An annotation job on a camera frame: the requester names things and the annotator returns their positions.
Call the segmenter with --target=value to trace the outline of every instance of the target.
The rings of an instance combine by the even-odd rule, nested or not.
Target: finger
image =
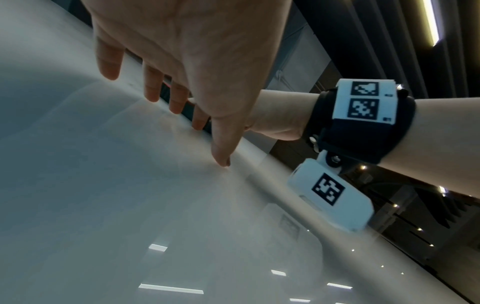
[[[162,82],[164,81],[164,74],[156,68],[149,65],[145,60],[143,61],[143,95],[147,100],[156,102],[160,99],[160,90]]]
[[[101,26],[93,21],[95,36],[96,64],[100,73],[107,79],[115,80],[120,75],[125,47],[107,34]]]
[[[230,155],[240,142],[244,134],[246,117],[232,115],[211,119],[211,154],[222,167],[230,166]]]
[[[210,115],[205,113],[198,105],[196,105],[195,108],[193,109],[193,118],[191,120],[191,126],[195,130],[200,131],[205,127],[209,118],[210,118]]]
[[[172,113],[180,114],[182,112],[189,93],[186,87],[176,83],[175,80],[171,82],[169,108]]]

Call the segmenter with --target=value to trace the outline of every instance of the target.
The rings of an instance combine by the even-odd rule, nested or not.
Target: white device
[[[327,165],[327,151],[308,158],[288,179],[289,187],[333,226],[346,231],[366,227],[374,213],[370,199],[338,176],[341,167]]]

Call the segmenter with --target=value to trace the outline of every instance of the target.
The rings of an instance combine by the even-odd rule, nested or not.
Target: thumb
[[[230,166],[230,156],[244,134],[246,121],[247,115],[244,113],[235,113],[221,118],[212,117],[211,154],[220,166]]]

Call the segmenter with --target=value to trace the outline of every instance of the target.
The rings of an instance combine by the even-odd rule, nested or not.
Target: ceiling light
[[[196,293],[196,294],[203,294],[203,293],[204,293],[203,290],[199,290],[199,289],[189,289],[189,288],[159,286],[159,285],[150,285],[150,284],[140,284],[139,288],[142,288],[142,289],[153,289],[153,290],[164,290],[164,291],[173,291],[173,292],[183,292],[183,293]]]
[[[437,27],[437,21],[435,19],[432,0],[423,0],[423,7],[425,9],[425,15],[428,21],[428,27],[430,29],[431,43],[432,43],[432,46],[434,46],[439,42],[440,36],[439,36],[439,29]]]
[[[157,251],[161,251],[161,252],[165,252],[165,250],[168,247],[152,244],[152,245],[148,246],[148,248],[153,249],[153,250],[157,250]]]
[[[271,272],[275,275],[280,275],[280,276],[287,276],[287,274],[283,271],[278,271],[278,270],[271,270]]]
[[[345,285],[334,284],[334,283],[328,283],[327,286],[333,286],[333,287],[344,288],[344,289],[352,289],[353,288],[351,286],[345,286]]]
[[[305,300],[302,298],[290,298],[290,302],[310,303],[310,300]]]

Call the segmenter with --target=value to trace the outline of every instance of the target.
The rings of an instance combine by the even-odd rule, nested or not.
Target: recessed light
[[[290,298],[290,302],[310,303],[310,300],[305,300],[302,298]]]
[[[149,248],[149,249],[156,250],[156,251],[165,252],[165,250],[166,250],[168,247],[152,244],[152,245],[148,246],[148,248]]]
[[[280,276],[287,276],[287,274],[283,271],[278,271],[278,270],[271,270],[271,272],[275,275],[280,275]]]
[[[204,291],[200,290],[200,289],[179,288],[179,287],[159,286],[159,285],[150,285],[150,284],[140,284],[139,288],[153,289],[153,290],[163,290],[163,291],[173,291],[173,292],[183,292],[183,293],[196,293],[196,294],[203,294],[204,293]]]
[[[351,286],[340,285],[340,284],[335,284],[335,283],[328,283],[327,286],[333,286],[333,287],[344,288],[344,289],[352,289],[353,288]]]
[[[423,0],[423,7],[425,9],[425,15],[428,21],[428,27],[430,29],[431,43],[432,43],[432,46],[434,46],[439,42],[440,36],[439,36],[439,29],[437,27],[437,21],[435,19],[432,0]]]

